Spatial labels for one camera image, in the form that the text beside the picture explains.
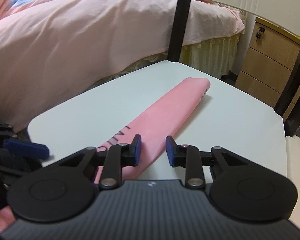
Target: pink cloth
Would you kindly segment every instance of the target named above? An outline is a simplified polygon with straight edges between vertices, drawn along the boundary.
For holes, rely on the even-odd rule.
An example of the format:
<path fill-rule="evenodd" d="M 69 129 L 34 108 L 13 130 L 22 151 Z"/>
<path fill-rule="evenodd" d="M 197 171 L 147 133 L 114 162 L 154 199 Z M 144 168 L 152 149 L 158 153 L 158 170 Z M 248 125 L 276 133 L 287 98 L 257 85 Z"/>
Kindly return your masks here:
<path fill-rule="evenodd" d="M 97 80 L 167 51 L 177 0 L 55 0 L 0 20 L 0 121 L 15 131 Z M 184 45 L 244 28 L 193 0 Z"/>
<path fill-rule="evenodd" d="M 166 136 L 173 136 L 178 131 L 209 88 L 210 82 L 206 78 L 186 78 L 99 146 L 98 150 L 107 150 L 111 145 L 118 143 L 130 143 L 136 134 L 140 134 L 142 150 L 139 165 L 122 169 L 123 180 L 136 178 L 164 151 Z M 96 183 L 99 181 L 101 171 L 102 167 L 99 168 Z M 14 221 L 9 207 L 0 210 L 0 232 Z"/>

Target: bed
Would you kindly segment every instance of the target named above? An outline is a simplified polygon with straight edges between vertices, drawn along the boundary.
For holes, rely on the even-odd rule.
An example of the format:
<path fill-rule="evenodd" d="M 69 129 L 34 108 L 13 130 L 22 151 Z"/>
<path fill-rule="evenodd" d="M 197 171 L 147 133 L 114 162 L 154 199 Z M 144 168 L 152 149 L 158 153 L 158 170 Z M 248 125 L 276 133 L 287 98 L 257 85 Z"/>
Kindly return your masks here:
<path fill-rule="evenodd" d="M 164 59 L 176 3 L 0 0 L 0 122 L 22 130 L 87 89 Z M 193 0 L 180 61 L 221 78 L 243 29 L 239 11 Z"/>

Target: pink towel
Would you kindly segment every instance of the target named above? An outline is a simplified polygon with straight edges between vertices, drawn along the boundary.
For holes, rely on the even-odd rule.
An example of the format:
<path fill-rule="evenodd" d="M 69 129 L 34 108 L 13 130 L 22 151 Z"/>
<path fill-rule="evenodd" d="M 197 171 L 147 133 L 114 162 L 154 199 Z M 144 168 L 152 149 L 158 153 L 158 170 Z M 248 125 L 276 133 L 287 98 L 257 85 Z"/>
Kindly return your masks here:
<path fill-rule="evenodd" d="M 140 134 L 142 150 L 139 165 L 137 167 L 125 167 L 122 171 L 123 179 L 136 178 L 164 151 L 166 136 L 173 136 L 178 131 L 209 87 L 210 82 L 206 78 L 186 78 L 121 131 L 99 146 L 98 150 L 107 150 L 111 145 L 118 143 L 131 143 L 134 136 Z M 100 167 L 95 182 L 99 181 L 101 171 Z M 13 222 L 14 218 L 10 208 L 0 210 L 0 232 Z"/>

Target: lock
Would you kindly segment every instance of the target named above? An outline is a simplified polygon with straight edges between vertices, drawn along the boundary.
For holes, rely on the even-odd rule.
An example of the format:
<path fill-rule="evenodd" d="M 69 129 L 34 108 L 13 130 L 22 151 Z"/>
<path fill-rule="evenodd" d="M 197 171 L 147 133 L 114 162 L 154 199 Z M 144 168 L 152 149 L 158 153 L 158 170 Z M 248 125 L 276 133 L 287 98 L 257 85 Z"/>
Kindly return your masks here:
<path fill-rule="evenodd" d="M 257 33 L 257 34 L 256 34 L 256 38 L 257 38 L 257 41 L 258 41 L 259 39 L 261 39 L 261 33 Z"/>

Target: metal screw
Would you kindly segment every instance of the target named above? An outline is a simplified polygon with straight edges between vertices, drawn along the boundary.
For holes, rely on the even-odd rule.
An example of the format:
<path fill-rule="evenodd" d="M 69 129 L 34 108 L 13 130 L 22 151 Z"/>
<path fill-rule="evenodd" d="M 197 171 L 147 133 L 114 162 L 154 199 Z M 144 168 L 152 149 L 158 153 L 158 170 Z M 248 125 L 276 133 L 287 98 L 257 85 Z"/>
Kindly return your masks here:
<path fill-rule="evenodd" d="M 154 181 L 151 181 L 148 183 L 148 186 L 149 187 L 154 187 L 155 185 L 157 185 Z"/>
<path fill-rule="evenodd" d="M 203 180 L 199 178 L 192 178 L 188 180 L 188 184 L 192 187 L 199 187 L 203 184 Z"/>
<path fill-rule="evenodd" d="M 117 181 L 113 178 L 106 178 L 101 181 L 101 185 L 105 187 L 112 187 L 117 183 Z"/>

